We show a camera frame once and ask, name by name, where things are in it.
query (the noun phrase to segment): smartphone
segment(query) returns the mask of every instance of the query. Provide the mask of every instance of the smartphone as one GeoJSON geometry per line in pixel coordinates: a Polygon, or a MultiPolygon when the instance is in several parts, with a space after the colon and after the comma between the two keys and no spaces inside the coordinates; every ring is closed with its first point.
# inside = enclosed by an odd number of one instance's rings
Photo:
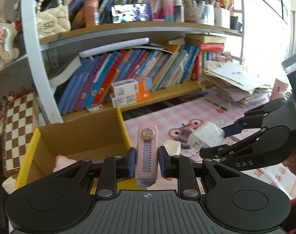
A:
{"type": "Polygon", "coordinates": [[[148,3],[113,5],[111,13],[114,24],[153,20],[152,6],[148,3]]]}

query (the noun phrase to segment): gray ribbed plate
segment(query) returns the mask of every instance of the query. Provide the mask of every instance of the gray ribbed plate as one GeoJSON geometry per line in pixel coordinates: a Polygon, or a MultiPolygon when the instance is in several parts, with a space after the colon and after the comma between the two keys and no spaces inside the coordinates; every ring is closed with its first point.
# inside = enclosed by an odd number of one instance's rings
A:
{"type": "MultiPolygon", "coordinates": [[[[60,234],[234,234],[213,222],[196,201],[175,191],[121,191],[96,203],[80,224],[60,234]]],[[[281,229],[269,234],[283,234],[281,229]]]]}

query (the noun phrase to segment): cartoon eye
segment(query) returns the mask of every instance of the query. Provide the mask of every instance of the cartoon eye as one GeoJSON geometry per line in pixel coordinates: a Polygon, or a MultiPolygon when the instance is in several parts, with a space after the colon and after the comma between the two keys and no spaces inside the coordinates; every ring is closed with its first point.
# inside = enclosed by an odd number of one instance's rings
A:
{"type": "Polygon", "coordinates": [[[171,137],[174,140],[177,140],[180,134],[180,129],[171,129],[168,134],[169,137],[171,137]]]}
{"type": "Polygon", "coordinates": [[[200,119],[191,119],[189,121],[189,124],[194,124],[194,125],[199,125],[199,126],[201,126],[203,123],[204,122],[202,120],[200,120],[200,119]]]}

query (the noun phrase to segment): stack of papers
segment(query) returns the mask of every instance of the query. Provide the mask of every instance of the stack of papers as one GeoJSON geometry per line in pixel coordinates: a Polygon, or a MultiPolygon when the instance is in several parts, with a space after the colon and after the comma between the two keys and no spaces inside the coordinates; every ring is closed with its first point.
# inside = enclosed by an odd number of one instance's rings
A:
{"type": "Polygon", "coordinates": [[[241,107],[248,107],[268,97],[271,87],[259,77],[235,63],[209,62],[205,74],[218,87],[218,93],[241,107]]]}

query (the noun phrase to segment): pink tablecloth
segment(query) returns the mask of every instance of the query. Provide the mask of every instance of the pink tablecloth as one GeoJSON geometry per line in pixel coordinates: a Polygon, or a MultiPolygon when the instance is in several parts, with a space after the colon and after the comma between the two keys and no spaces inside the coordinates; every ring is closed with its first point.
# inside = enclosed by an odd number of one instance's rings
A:
{"type": "MultiPolygon", "coordinates": [[[[155,124],[158,126],[159,146],[163,145],[166,139],[171,139],[168,131],[173,128],[179,128],[182,123],[188,123],[191,119],[201,119],[202,121],[211,121],[220,127],[233,123],[240,117],[244,116],[244,112],[253,108],[242,109],[234,104],[228,103],[222,97],[210,96],[215,103],[225,107],[228,111],[216,107],[214,104],[199,98],[191,102],[176,105],[157,112],[153,112],[144,116],[125,121],[125,126],[129,134],[133,147],[136,147],[138,127],[142,124],[155,124]]],[[[244,130],[236,138],[243,139],[258,131],[258,129],[244,130]]],[[[201,162],[201,158],[195,155],[196,151],[191,149],[188,152],[182,152],[183,155],[190,157],[194,161],[201,162]]],[[[263,180],[269,184],[279,187],[291,198],[296,196],[296,177],[289,172],[282,164],[267,168],[246,171],[248,175],[263,180]]],[[[158,179],[157,183],[150,189],[176,189],[177,181],[175,179],[164,180],[158,179]]]]}

